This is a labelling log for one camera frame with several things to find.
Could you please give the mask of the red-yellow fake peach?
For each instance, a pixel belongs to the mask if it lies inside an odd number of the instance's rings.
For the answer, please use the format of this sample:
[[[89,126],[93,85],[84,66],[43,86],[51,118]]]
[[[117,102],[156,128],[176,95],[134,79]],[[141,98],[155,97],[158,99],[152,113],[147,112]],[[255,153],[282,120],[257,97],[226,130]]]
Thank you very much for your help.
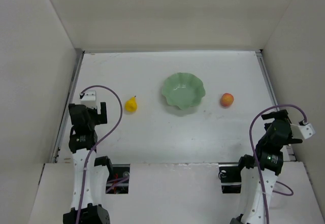
[[[220,98],[220,104],[223,107],[229,107],[233,104],[233,102],[234,102],[234,97],[230,93],[224,93]]]

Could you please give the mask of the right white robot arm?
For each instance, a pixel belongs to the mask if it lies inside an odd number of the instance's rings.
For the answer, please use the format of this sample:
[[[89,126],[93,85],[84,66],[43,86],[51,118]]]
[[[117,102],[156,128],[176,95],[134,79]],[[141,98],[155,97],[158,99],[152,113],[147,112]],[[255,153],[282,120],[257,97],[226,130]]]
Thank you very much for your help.
[[[289,144],[303,142],[302,139],[293,137],[287,110],[271,112],[275,108],[272,106],[260,112],[250,125],[249,139],[253,155],[246,154],[239,160],[240,207],[238,216],[233,217],[230,223],[270,222],[269,204],[284,163],[281,149]],[[259,117],[273,121],[265,123],[265,134],[254,144],[252,129]]]

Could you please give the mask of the yellow fake pear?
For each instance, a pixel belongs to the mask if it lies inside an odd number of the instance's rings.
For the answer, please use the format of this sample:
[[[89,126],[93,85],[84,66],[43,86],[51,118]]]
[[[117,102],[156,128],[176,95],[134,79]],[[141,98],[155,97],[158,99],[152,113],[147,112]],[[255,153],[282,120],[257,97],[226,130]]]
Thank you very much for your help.
[[[131,97],[129,100],[125,102],[125,110],[129,113],[134,113],[138,109],[138,104],[136,101],[136,96]]]

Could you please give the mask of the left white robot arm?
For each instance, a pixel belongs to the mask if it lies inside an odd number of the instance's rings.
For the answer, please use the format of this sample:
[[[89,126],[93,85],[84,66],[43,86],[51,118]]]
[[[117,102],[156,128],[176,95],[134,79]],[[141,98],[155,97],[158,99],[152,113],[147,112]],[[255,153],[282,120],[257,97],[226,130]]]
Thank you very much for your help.
[[[69,104],[72,128],[69,149],[73,156],[74,190],[70,211],[63,223],[110,223],[108,211],[102,206],[107,180],[113,172],[107,156],[97,157],[95,126],[107,123],[106,103],[101,112],[85,105]]]

